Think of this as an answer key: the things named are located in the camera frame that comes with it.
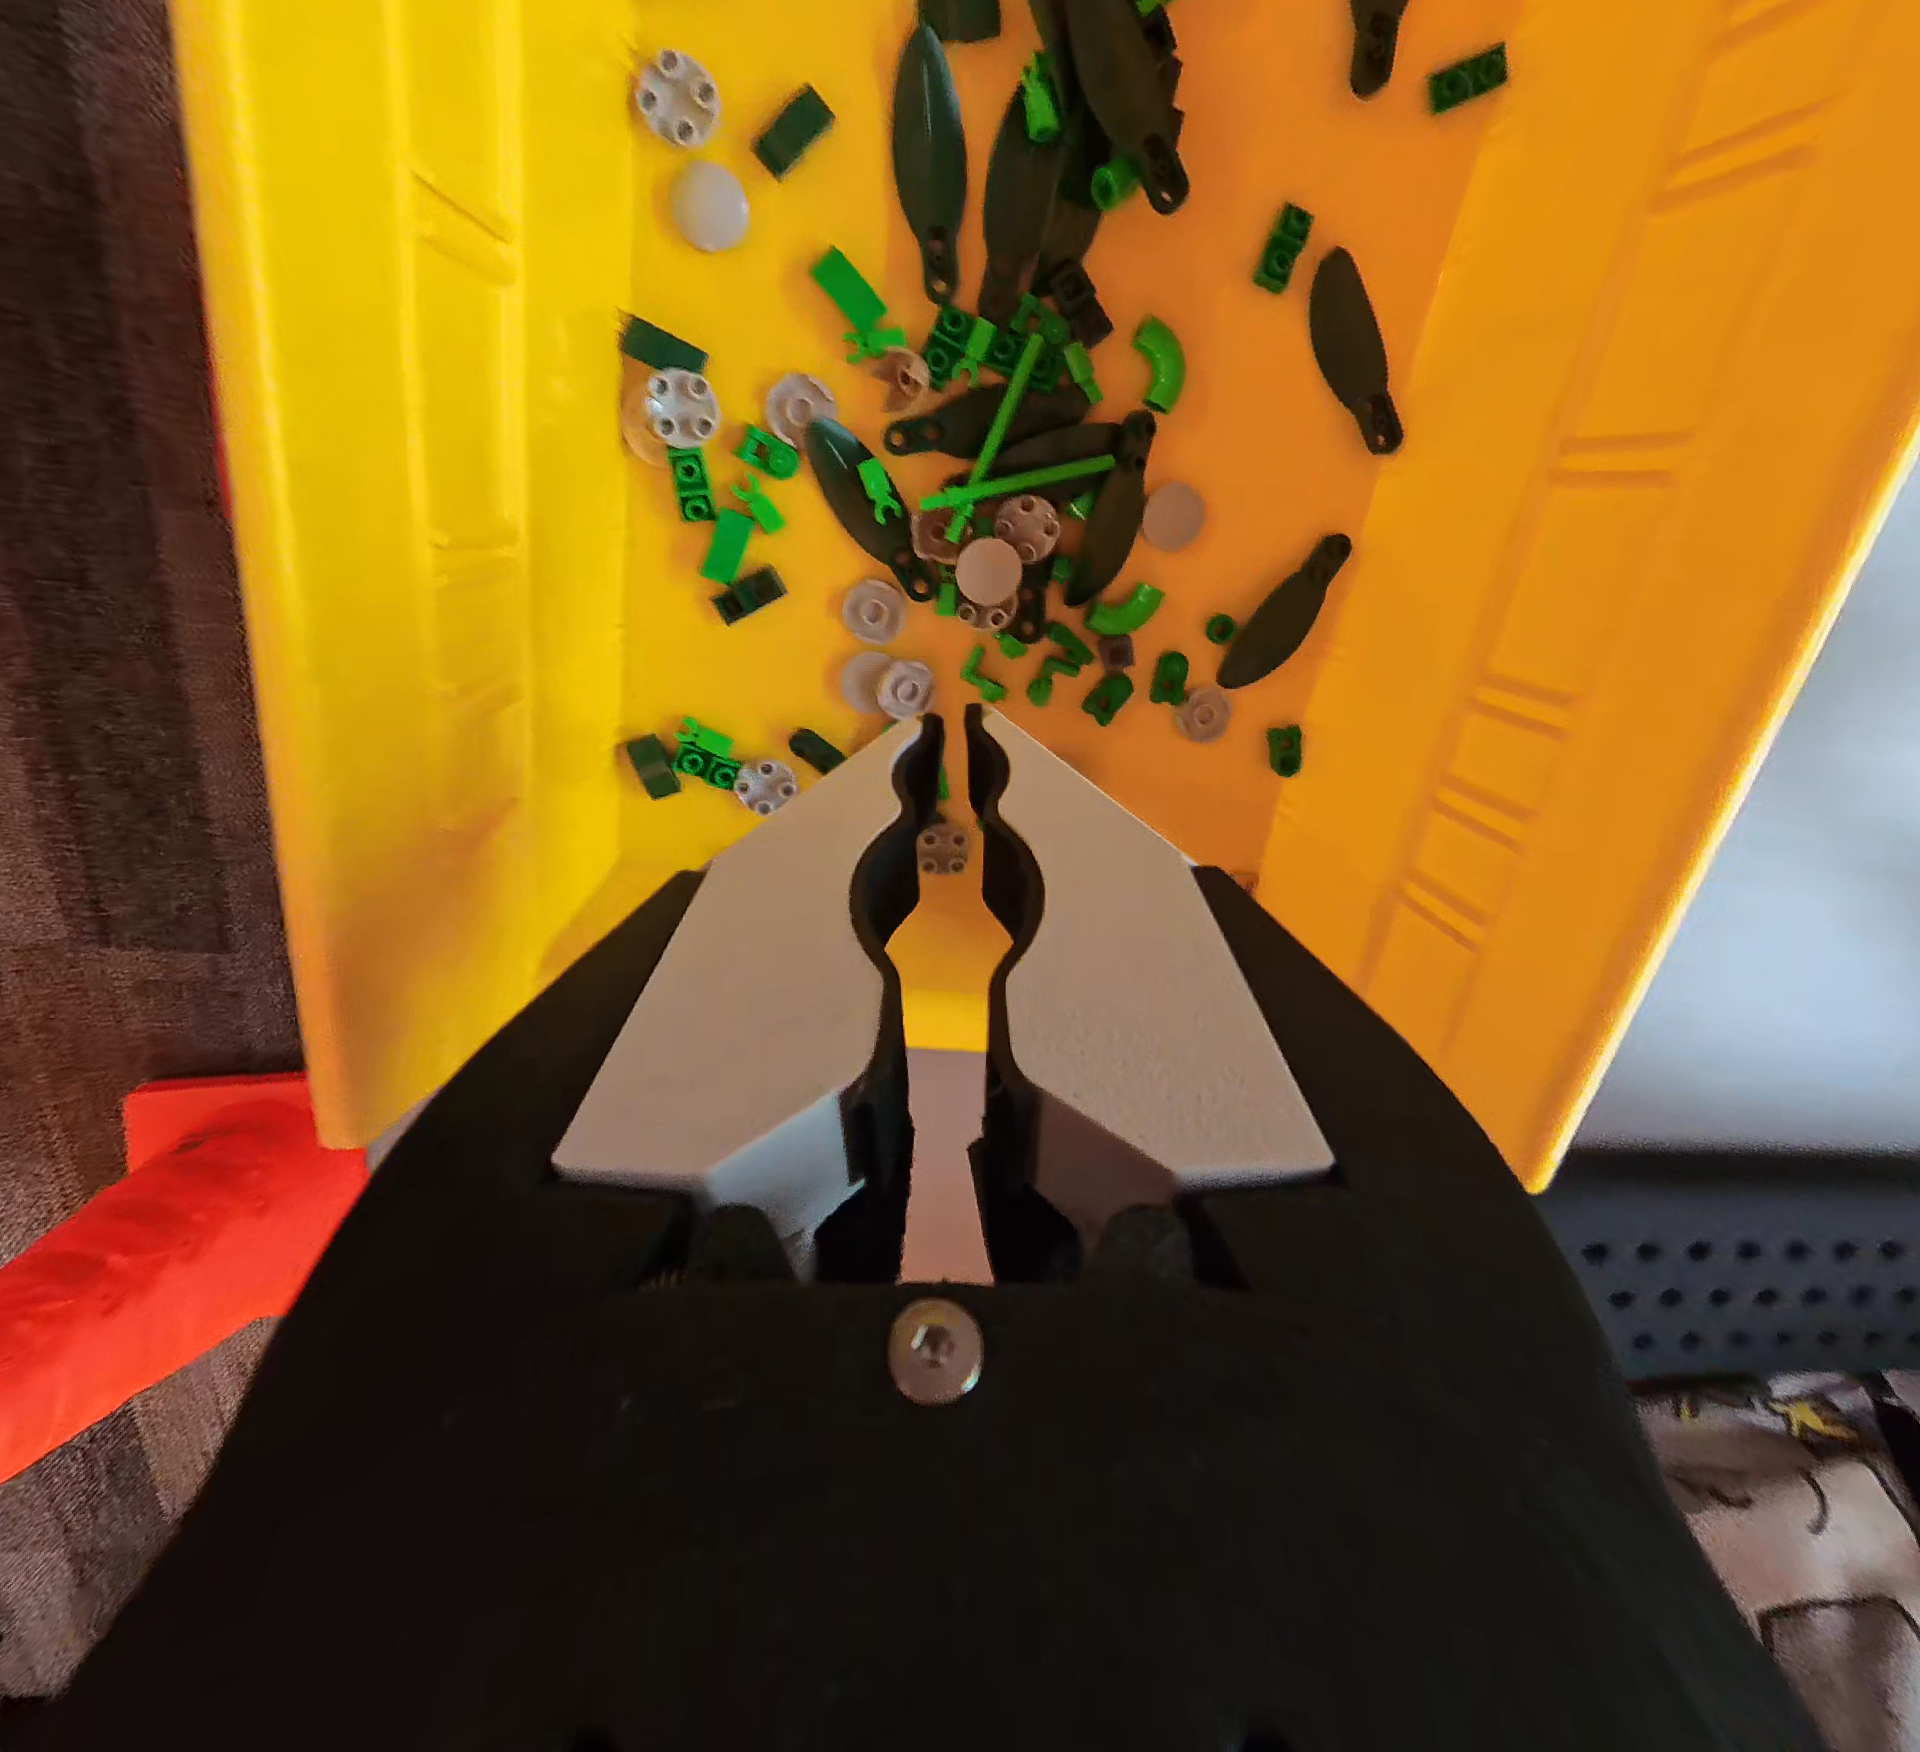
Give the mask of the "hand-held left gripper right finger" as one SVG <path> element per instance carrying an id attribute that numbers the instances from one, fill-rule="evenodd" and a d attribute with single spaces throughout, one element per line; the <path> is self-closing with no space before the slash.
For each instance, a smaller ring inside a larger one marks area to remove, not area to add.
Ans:
<path id="1" fill-rule="evenodd" d="M 972 1188 L 996 1282 L 1067 1282 L 1109 1222 L 1331 1180 L 1331 1143 L 1200 865 L 1006 716 L 966 714 L 988 979 Z"/>

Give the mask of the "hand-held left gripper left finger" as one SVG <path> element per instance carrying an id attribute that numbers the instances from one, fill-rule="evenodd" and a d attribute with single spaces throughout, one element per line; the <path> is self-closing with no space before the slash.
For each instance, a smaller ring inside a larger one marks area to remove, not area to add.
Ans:
<path id="1" fill-rule="evenodd" d="M 551 1164 L 768 1219 L 802 1279 L 898 1282 L 913 1164 L 899 972 L 937 714 L 890 725 L 717 854 Z"/>

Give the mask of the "yellow plastic bin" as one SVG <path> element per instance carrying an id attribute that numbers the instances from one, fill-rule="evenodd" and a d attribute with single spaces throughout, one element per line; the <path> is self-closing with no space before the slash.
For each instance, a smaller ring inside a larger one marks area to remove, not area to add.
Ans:
<path id="1" fill-rule="evenodd" d="M 981 194 L 1039 39 L 948 46 Z M 314 1113 L 382 1129 L 613 904 L 744 824 L 647 804 L 632 731 L 820 722 L 872 564 L 807 472 L 722 627 L 622 445 L 640 316 L 708 355 L 708 445 L 784 372 L 879 443 L 855 335 L 939 311 L 892 97 L 918 0 L 174 0 L 195 218 Z M 1562 1162 L 1917 438 L 1917 0 L 1172 0 L 1189 203 L 1088 265 L 1102 412 L 1186 385 L 1198 541 L 1144 653 L 1200 665 L 1315 544 L 1352 561 L 1212 749 L 1135 696 L 1004 710 L 1261 901 Z"/>

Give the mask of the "pile of brick pieces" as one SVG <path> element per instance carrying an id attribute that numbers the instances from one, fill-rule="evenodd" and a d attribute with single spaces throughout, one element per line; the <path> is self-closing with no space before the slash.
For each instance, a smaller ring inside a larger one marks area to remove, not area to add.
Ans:
<path id="1" fill-rule="evenodd" d="M 1302 769 L 1516 0 L 684 0 L 630 107 L 619 432 L 772 736 L 981 702 L 1200 857 Z M 924 513 L 968 482 L 1088 482 Z"/>

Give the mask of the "black perforated panel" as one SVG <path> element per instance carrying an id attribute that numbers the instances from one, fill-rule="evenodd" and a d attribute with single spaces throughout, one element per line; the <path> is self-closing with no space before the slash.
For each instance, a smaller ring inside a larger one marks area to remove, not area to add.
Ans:
<path id="1" fill-rule="evenodd" d="M 1628 1381 L 1918 1366 L 1914 1155 L 1601 1150 L 1536 1203 Z"/>

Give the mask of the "orange traffic cone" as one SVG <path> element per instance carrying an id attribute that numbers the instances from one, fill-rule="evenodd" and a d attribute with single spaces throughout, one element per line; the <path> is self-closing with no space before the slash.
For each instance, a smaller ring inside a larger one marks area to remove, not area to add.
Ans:
<path id="1" fill-rule="evenodd" d="M 3 1268 L 3 1480 L 282 1316 L 368 1182 L 303 1073 L 124 1098 L 127 1169 Z"/>

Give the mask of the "patterned cloth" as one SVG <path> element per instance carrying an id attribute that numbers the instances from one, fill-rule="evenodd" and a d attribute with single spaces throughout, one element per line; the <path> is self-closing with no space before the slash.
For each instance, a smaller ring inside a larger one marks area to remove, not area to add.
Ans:
<path id="1" fill-rule="evenodd" d="M 1829 1748 L 1918 1746 L 1918 1381 L 1638 1386 L 1669 1494 Z"/>

